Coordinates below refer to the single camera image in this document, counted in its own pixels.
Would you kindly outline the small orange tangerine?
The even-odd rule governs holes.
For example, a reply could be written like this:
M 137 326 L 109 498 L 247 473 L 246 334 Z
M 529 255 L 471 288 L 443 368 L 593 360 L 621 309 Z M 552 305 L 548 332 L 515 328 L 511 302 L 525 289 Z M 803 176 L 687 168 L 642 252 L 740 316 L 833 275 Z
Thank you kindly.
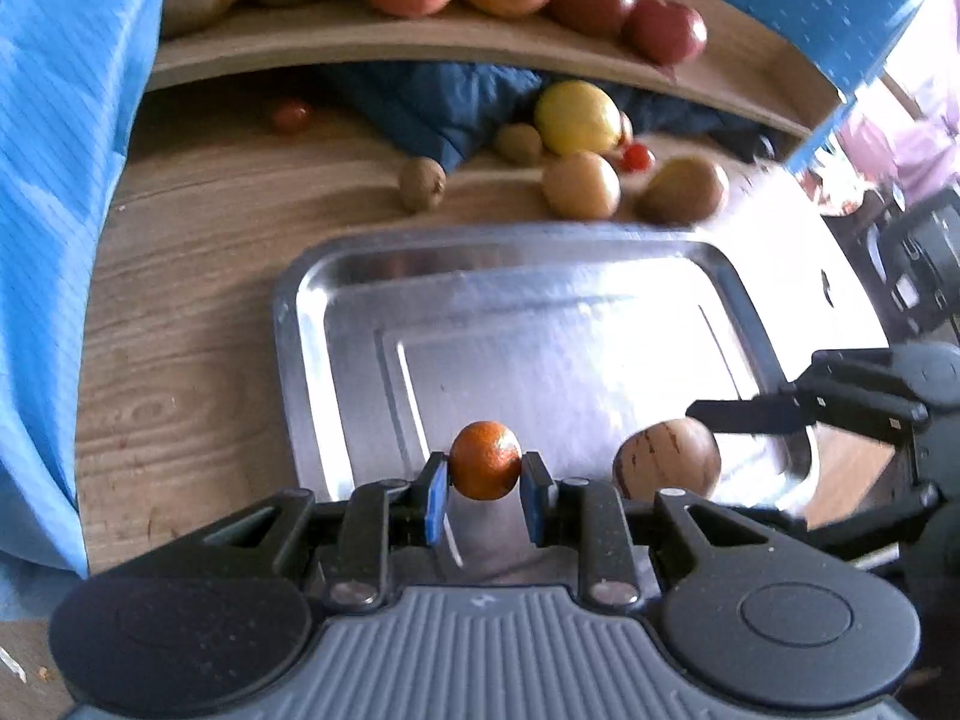
M 523 449 L 509 427 L 496 421 L 467 424 L 451 445 L 449 476 L 462 496 L 496 500 L 514 488 Z

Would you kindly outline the orange green mango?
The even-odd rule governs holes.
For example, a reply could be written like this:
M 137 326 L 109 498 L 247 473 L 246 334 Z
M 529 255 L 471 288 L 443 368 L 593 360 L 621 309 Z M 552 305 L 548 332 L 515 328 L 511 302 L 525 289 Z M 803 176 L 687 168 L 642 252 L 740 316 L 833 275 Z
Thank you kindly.
M 635 200 L 635 213 L 648 223 L 692 226 L 711 218 L 726 202 L 727 172 L 715 161 L 680 156 L 665 161 Z

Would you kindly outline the yellow lemon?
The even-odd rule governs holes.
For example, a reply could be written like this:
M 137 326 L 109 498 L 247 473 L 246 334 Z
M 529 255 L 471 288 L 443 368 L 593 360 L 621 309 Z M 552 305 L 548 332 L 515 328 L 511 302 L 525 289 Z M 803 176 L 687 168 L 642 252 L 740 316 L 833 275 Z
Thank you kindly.
M 544 147 L 558 156 L 607 153 L 622 139 L 622 114 L 601 88 L 581 80 L 548 85 L 534 107 Z

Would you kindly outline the steel baking tray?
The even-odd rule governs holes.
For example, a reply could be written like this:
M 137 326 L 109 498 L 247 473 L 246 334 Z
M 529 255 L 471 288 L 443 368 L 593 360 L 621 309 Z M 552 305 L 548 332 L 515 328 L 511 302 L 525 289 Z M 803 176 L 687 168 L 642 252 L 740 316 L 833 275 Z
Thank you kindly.
M 555 475 L 601 478 L 693 401 L 784 383 L 726 255 L 615 224 L 334 239 L 281 275 L 274 324 L 296 476 L 325 500 L 416 475 L 474 421 Z

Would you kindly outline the pink bedding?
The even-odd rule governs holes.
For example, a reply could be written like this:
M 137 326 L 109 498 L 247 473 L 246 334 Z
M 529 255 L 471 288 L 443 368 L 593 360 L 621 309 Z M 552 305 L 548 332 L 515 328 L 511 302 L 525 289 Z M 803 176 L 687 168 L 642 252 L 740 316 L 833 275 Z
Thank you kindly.
M 955 93 L 935 101 L 930 110 L 911 110 L 877 80 L 861 89 L 836 138 L 857 172 L 895 184 L 908 206 L 958 182 Z

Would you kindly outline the cherry tomato near lemon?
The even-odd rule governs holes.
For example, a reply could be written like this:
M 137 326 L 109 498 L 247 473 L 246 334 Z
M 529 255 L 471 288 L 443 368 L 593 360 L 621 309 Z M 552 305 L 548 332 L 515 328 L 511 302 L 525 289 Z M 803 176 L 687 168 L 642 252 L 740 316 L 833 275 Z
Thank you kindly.
M 646 172 L 656 164 L 656 154 L 644 143 L 630 143 L 620 154 L 622 167 L 626 172 Z

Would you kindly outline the pale round orange fruit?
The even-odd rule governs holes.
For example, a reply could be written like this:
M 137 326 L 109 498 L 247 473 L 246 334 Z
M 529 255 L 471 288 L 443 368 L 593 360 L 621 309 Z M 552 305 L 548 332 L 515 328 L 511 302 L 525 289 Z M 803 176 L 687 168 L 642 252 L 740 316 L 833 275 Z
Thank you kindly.
M 579 151 L 544 167 L 540 187 L 556 215 L 573 221 L 607 221 L 619 210 L 622 184 L 600 154 Z

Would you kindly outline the small brown kiwi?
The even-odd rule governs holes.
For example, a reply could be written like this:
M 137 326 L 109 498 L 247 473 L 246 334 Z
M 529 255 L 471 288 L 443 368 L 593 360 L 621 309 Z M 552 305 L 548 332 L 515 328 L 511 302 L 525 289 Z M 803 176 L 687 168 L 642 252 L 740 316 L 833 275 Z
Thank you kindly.
M 412 158 L 398 173 L 398 196 L 409 213 L 433 211 L 446 195 L 448 174 L 430 158 Z

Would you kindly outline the wooden shelf riser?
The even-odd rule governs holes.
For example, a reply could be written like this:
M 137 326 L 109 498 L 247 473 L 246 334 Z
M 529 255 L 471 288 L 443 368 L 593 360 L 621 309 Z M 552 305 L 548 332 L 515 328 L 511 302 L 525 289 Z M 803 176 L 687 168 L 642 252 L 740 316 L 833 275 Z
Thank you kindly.
M 805 140 L 843 93 L 793 44 L 724 0 L 677 0 L 704 16 L 708 47 L 672 71 L 619 44 L 543 16 L 501 21 L 452 4 L 420 20 L 379 15 L 363 0 L 293 8 L 236 8 L 216 25 L 162 43 L 151 89 L 297 65 L 451 60 L 530 67 L 688 99 Z

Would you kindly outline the dark blue quilted jacket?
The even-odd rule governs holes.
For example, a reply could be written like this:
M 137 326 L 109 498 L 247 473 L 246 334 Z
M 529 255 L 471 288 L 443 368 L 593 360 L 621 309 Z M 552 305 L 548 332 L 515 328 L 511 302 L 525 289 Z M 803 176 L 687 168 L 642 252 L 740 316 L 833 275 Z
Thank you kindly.
M 334 65 L 327 78 L 332 96 L 354 107 L 392 146 L 448 172 L 493 142 L 503 125 L 534 121 L 540 94 L 563 80 L 507 65 L 404 60 Z M 744 163 L 778 154 L 778 135 L 768 125 L 619 83 L 599 88 L 638 133 L 706 135 Z

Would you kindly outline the dark red apple rightmost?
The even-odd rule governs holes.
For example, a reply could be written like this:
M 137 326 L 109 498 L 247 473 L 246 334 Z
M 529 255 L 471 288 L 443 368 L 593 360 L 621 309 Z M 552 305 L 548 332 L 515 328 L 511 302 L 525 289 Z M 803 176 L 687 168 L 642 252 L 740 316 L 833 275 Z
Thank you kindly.
M 675 0 L 638 0 L 622 29 L 623 42 L 651 64 L 675 67 L 696 59 L 708 44 L 697 10 Z

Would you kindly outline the cherry tomato under shelf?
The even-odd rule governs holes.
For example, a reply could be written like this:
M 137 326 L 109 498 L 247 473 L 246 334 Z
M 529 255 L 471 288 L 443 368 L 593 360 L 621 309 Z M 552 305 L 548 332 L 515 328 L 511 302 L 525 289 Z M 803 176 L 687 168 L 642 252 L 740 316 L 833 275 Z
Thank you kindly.
M 309 127 L 313 108 L 309 104 L 288 99 L 270 109 L 270 128 L 280 135 L 296 135 Z

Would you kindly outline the light blue garment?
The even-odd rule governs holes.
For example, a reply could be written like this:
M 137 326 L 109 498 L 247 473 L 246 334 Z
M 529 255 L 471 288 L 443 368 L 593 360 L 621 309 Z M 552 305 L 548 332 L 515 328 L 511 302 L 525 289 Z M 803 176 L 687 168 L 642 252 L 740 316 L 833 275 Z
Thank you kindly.
M 2 0 L 2 616 L 88 573 L 75 481 L 96 250 L 163 0 Z

